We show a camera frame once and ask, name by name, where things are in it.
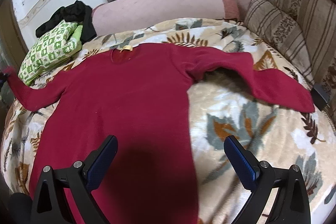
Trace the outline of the pink quilted bolster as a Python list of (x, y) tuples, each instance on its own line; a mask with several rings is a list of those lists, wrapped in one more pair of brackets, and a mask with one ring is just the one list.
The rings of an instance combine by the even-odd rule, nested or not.
[(115, 0), (95, 8), (92, 23), (96, 34), (102, 36), (179, 18), (239, 17), (236, 0)]

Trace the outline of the green white patterned pillow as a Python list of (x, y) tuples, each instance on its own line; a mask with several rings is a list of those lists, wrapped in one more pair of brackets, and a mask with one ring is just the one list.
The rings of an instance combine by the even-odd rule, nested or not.
[(83, 25), (62, 20), (55, 28), (42, 35), (24, 58), (18, 76), (30, 85), (41, 74), (68, 60), (80, 51)]

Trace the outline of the brown striped cushion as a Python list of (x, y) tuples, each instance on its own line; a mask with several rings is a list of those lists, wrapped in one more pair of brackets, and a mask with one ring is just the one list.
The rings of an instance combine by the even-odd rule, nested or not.
[(335, 3), (252, 0), (247, 27), (278, 50), (310, 84), (335, 95)]

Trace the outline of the black garment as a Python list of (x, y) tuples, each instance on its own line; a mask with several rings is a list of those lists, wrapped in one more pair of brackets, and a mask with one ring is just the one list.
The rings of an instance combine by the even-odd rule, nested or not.
[(69, 6), (57, 9), (50, 19), (41, 24), (35, 31), (37, 38), (55, 28), (62, 20), (65, 22), (81, 23), (83, 26), (80, 41), (86, 43), (94, 39), (97, 34), (92, 22), (93, 9), (82, 1), (75, 1)]

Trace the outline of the red knit sweater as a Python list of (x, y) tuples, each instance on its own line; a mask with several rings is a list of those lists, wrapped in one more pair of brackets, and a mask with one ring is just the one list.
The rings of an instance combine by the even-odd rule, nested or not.
[(254, 98), (314, 111), (310, 92), (282, 71), (257, 71), (251, 54), (213, 47), (145, 43), (131, 52), (105, 51), (59, 71), (42, 89), (28, 87), (7, 68), (7, 82), (25, 109), (56, 105), (41, 135), (30, 195), (45, 166), (69, 167), (114, 135), (117, 155), (93, 192), (110, 223), (196, 223), (187, 92), (218, 68), (235, 71)]

